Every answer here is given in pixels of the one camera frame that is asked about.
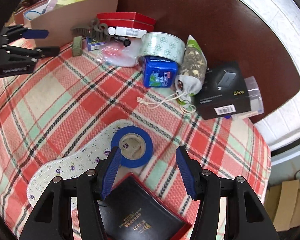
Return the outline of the yellow-green medicine box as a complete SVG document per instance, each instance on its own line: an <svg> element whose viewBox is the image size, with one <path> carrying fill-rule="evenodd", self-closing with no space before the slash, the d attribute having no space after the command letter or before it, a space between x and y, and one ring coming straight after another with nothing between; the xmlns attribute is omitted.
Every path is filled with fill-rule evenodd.
<svg viewBox="0 0 300 240"><path fill-rule="evenodd" d="M58 9L60 7L81 1L85 0L48 0L47 5L45 7L45 12L50 12L54 9Z"/></svg>

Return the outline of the white floral insole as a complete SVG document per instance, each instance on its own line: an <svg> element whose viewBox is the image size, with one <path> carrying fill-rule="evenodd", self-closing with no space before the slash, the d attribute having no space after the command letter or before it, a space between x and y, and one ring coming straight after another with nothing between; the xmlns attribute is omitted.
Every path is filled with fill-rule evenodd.
<svg viewBox="0 0 300 240"><path fill-rule="evenodd" d="M132 121L123 119L112 122L75 153L41 166L27 186L26 195L31 206L35 206L55 176L60 176L64 180L72 179L79 177L91 168L95 168L99 161L106 159L109 155L111 140L115 133L123 127L133 125Z"/></svg>

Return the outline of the large cardboard storage box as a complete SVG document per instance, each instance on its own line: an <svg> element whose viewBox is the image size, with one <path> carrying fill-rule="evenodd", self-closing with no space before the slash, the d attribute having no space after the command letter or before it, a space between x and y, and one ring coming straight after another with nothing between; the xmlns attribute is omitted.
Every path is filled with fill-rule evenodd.
<svg viewBox="0 0 300 240"><path fill-rule="evenodd" d="M72 41L71 28L88 25L97 14L115 12L119 0L83 0L42 13L42 2L23 13L24 25L30 29L47 30L45 39L32 39L35 47L63 46Z"/></svg>

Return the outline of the olive green small block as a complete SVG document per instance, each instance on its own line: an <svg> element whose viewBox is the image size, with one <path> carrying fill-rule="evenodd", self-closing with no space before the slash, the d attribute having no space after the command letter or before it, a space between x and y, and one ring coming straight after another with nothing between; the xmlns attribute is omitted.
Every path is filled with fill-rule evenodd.
<svg viewBox="0 0 300 240"><path fill-rule="evenodd" d="M83 42L83 37L82 36L74 37L73 42L72 42L72 55L73 55L73 57L82 55L82 42Z"/></svg>

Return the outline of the red shallow box tray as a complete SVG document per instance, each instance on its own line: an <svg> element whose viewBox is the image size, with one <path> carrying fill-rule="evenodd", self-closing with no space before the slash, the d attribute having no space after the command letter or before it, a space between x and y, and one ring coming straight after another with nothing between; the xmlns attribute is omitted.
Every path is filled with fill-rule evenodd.
<svg viewBox="0 0 300 240"><path fill-rule="evenodd" d="M133 173L99 200L98 207L108 239L181 239L192 226Z"/></svg>

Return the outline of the blue tape roll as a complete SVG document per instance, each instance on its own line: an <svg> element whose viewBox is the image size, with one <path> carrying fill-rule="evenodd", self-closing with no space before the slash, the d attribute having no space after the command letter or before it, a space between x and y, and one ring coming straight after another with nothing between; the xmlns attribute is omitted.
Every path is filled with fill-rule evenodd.
<svg viewBox="0 0 300 240"><path fill-rule="evenodd" d="M121 150L121 166L138 168L146 165L153 155L153 142L149 134L136 126L119 129L111 140L111 148Z"/></svg>

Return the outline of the red checkered tablecloth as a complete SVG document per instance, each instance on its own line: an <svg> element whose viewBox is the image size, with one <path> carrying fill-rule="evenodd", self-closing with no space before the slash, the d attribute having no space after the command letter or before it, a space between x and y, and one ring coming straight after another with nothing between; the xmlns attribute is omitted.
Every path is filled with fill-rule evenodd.
<svg viewBox="0 0 300 240"><path fill-rule="evenodd" d="M270 176L270 149L250 120L203 120L175 102L149 109L138 98L160 101L168 89L146 89L139 67L103 63L70 45L40 60L34 72L0 79L0 215L19 237L31 212L26 189L48 161L80 150L119 119L151 137L151 161L137 170L141 181L172 210L193 223L198 210L186 194L175 150L186 147L204 168L225 178L243 176L263 199Z"/></svg>

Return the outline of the red gift box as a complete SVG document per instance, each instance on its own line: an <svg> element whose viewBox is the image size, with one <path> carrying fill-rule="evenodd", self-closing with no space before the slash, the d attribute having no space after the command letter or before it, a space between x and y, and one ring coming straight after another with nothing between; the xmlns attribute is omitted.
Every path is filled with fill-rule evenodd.
<svg viewBox="0 0 300 240"><path fill-rule="evenodd" d="M154 30L156 20L137 12L105 12L99 13L96 17L100 23L109 27L125 27L141 29L147 32Z"/></svg>

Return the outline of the clear patterned tape roll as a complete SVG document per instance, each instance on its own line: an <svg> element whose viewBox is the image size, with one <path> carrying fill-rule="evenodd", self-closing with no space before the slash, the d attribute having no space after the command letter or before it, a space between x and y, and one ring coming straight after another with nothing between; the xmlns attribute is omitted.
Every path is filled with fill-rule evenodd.
<svg viewBox="0 0 300 240"><path fill-rule="evenodd" d="M138 58L157 56L172 60L181 65L184 58L185 43L180 38L161 32L146 33L141 38Z"/></svg>

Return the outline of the black charger box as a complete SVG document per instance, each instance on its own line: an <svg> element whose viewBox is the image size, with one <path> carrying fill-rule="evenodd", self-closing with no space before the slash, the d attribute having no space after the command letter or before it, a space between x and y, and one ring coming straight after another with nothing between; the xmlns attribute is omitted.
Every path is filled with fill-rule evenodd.
<svg viewBox="0 0 300 240"><path fill-rule="evenodd" d="M194 104L204 120L250 111L249 93L238 63L209 68L201 91L194 96Z"/></svg>

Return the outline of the green snack bag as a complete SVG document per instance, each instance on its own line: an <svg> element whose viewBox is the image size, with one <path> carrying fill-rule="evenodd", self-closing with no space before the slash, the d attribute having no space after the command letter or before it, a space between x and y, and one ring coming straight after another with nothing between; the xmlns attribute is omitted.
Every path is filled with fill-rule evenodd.
<svg viewBox="0 0 300 240"><path fill-rule="evenodd" d="M207 70L207 60L198 42L192 35L187 38L185 53L179 75L197 78L201 84L204 83Z"/></svg>

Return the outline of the dark red wooden chair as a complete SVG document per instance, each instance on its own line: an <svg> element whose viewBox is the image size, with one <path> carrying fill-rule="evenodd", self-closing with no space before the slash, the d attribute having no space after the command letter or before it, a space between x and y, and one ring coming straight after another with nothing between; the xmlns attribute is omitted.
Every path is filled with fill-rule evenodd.
<svg viewBox="0 0 300 240"><path fill-rule="evenodd" d="M245 77L256 78L265 116L300 90L300 75L286 48L239 0L119 0L117 10L155 19L155 31L183 40L192 35L211 67L238 62Z"/></svg>

